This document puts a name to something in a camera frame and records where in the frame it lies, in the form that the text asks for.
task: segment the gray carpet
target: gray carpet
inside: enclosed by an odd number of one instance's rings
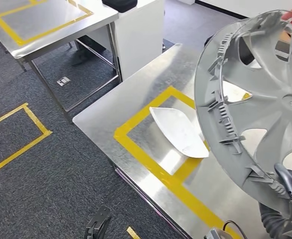
[[[167,48],[172,45],[165,44]],[[36,61],[66,106],[113,75],[110,67],[98,59],[70,66],[74,51],[66,45]],[[29,103],[30,109],[53,133],[0,169],[1,239],[82,238],[85,226],[103,204],[112,209],[107,239],[129,239],[129,226],[141,239],[179,238],[115,174],[106,155],[66,121],[39,80],[27,69],[23,72],[0,47],[0,117]],[[65,74],[72,83],[58,86],[56,81]],[[81,108],[114,86],[109,85]],[[0,122],[0,162],[40,134],[24,111]]]
[[[201,6],[178,0],[165,0],[164,37],[201,51],[203,43],[217,31],[237,21],[237,18]]]

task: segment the yellow tape outline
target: yellow tape outline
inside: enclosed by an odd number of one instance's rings
[[[2,28],[6,34],[8,34],[11,38],[12,38],[14,42],[16,42],[17,45],[23,46],[23,45],[25,45],[25,44],[27,44],[27,43],[30,43],[30,42],[33,42],[33,41],[35,41],[35,40],[37,40],[37,39],[39,39],[39,38],[42,38],[42,37],[44,37],[44,36],[46,36],[46,35],[48,35],[48,34],[51,34],[51,33],[55,32],[55,31],[58,31],[58,30],[60,30],[60,29],[62,29],[62,28],[67,27],[67,26],[69,26],[69,25],[71,25],[71,24],[73,24],[73,23],[76,23],[76,22],[78,22],[78,21],[80,21],[80,20],[82,20],[82,19],[85,19],[86,17],[89,17],[89,16],[91,16],[91,15],[94,14],[94,13],[92,13],[92,12],[91,12],[91,11],[89,11],[89,10],[88,10],[88,9],[80,5],[80,4],[77,4],[74,0],[67,0],[70,4],[72,4],[72,5],[73,5],[73,6],[76,7],[76,8],[79,8],[79,10],[82,10],[82,11],[85,12],[86,15],[80,16],[80,17],[78,17],[76,19],[71,20],[71,21],[62,24],[61,26],[55,27],[55,28],[52,28],[52,29],[50,29],[50,30],[48,30],[48,31],[45,31],[45,32],[42,32],[42,33],[40,33],[40,34],[38,34],[38,35],[36,35],[36,36],[33,36],[33,37],[30,37],[30,38],[28,38],[28,39],[22,39],[17,33],[14,31],[12,28],[11,28],[9,25],[8,25],[6,22],[5,22],[3,19],[2,19],[2,16],[5,16],[5,15],[8,15],[8,14],[12,14],[12,13],[16,13],[16,12],[25,10],[25,9],[27,9],[27,8],[30,8],[30,7],[33,7],[33,6],[36,6],[36,5],[38,5],[38,4],[41,4],[41,3],[43,3],[43,2],[46,2],[46,1],[47,0],[39,0],[39,1],[30,0],[30,3],[27,4],[27,5],[25,5],[25,6],[17,7],[17,8],[11,9],[11,10],[6,11],[6,12],[2,12],[2,13],[0,13],[0,27]]]
[[[151,172],[152,174],[160,180],[167,189],[175,194],[181,202],[188,207],[198,218],[206,224],[209,228],[222,228],[224,222],[222,219],[219,218],[218,216],[212,212],[210,209],[209,209],[208,207],[206,207],[206,205],[204,205],[203,203],[198,200],[192,193],[189,192],[188,189],[184,187],[180,177],[185,178],[185,172],[182,173],[182,176],[179,176],[180,174],[178,172],[179,170],[177,170],[176,173],[175,173],[174,175],[170,175],[166,170],[160,167],[155,160],[151,158],[149,155],[140,148],[138,145],[135,144],[134,141],[132,141],[127,135],[129,131],[132,130],[144,118],[148,117],[150,114],[150,107],[160,107],[161,104],[166,101],[171,96],[179,99],[191,108],[195,108],[195,104],[193,99],[189,98],[172,86],[169,86],[165,91],[154,99],[153,101],[142,108],[139,112],[131,117],[126,123],[116,129],[113,135],[114,139],[123,146],[126,150],[132,154],[136,160],[144,165],[148,171]],[[186,162],[191,162],[192,160],[193,159],[188,159],[186,160]],[[189,167],[191,169],[194,169],[196,166],[194,164]],[[228,233],[230,233],[234,239],[241,238],[237,233],[234,232],[231,228],[228,229]]]
[[[129,227],[126,230],[132,239],[141,239],[138,235],[137,235],[132,227]]]
[[[29,107],[27,107],[27,105],[28,105],[28,103],[24,103],[23,105],[20,105],[19,107],[17,107],[12,111],[7,113],[2,117],[0,117],[0,122],[14,114],[14,113],[16,113],[19,110],[24,109],[32,121],[33,121],[42,132],[42,135],[30,142],[30,143],[29,143],[29,144],[27,144],[27,145],[26,145],[26,146],[24,146],[24,147],[23,147],[23,148],[21,148],[21,149],[20,149],[20,150],[18,150],[18,151],[17,151],[17,152],[15,152],[15,153],[14,153],[14,154],[12,154],[11,156],[10,156],[7,159],[2,161],[0,163],[0,169],[52,133],[51,131],[47,130],[35,114],[33,114],[33,112],[32,112],[30,109],[29,109]]]
[[[207,142],[203,141],[206,148],[210,150]],[[182,166],[180,166],[177,171],[174,173],[175,177],[180,179],[181,182],[186,180],[191,173],[192,173],[195,168],[197,168],[203,158],[188,158]]]

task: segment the black bag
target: black bag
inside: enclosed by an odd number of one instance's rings
[[[119,12],[126,12],[137,5],[138,0],[101,0],[104,4]]]

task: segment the stainless steel table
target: stainless steel table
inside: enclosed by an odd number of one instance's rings
[[[67,112],[102,86],[64,109],[33,60],[74,40],[84,45],[77,38],[107,25],[113,54],[113,64],[84,46],[117,70],[117,75],[107,84],[115,79],[121,82],[112,24],[117,18],[117,11],[103,5],[101,0],[0,0],[0,43],[21,66],[23,63],[29,63],[68,117]]]
[[[194,109],[200,53],[176,44],[74,117],[116,171],[185,238],[202,239],[210,227],[234,220],[251,239],[269,239],[258,203],[228,178],[210,153],[186,158],[166,139],[149,107]],[[235,239],[241,238],[233,230]]]

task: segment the white plastic part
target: white plastic part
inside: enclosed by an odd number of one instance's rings
[[[210,152],[194,125],[183,112],[172,108],[153,108],[154,120],[179,152],[192,158],[206,158]]]

